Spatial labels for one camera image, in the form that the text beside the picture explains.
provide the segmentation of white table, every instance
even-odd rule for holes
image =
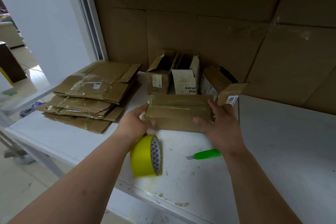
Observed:
[[[139,80],[143,85],[127,110],[149,97],[145,74],[141,73]],[[336,117],[247,96],[240,97],[239,116],[246,145],[301,220],[335,223]],[[75,166],[116,127],[114,123],[100,135],[48,120],[36,111],[6,131],[33,154],[41,151]],[[134,223],[149,219],[158,223],[167,219],[171,223],[238,223],[223,158],[185,158],[212,149],[205,136],[167,130],[153,133],[162,142],[162,175],[134,179],[127,156],[107,208]]]

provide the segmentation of yellow tape roll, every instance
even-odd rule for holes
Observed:
[[[147,135],[140,139],[130,152],[130,161],[135,177],[159,175],[161,155],[156,135]]]

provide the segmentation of white label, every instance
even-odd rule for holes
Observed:
[[[153,87],[162,88],[162,76],[159,74],[153,74]]]
[[[204,75],[202,76],[202,80],[201,80],[201,94],[202,95],[213,95],[213,101],[216,101],[216,98],[218,96],[217,91],[210,84],[208,79],[204,77]]]
[[[230,104],[230,105],[234,106],[237,99],[238,99],[238,96],[229,96],[227,98],[226,104]]]
[[[87,82],[87,83],[92,84],[94,90],[98,90],[102,84],[101,82]]]

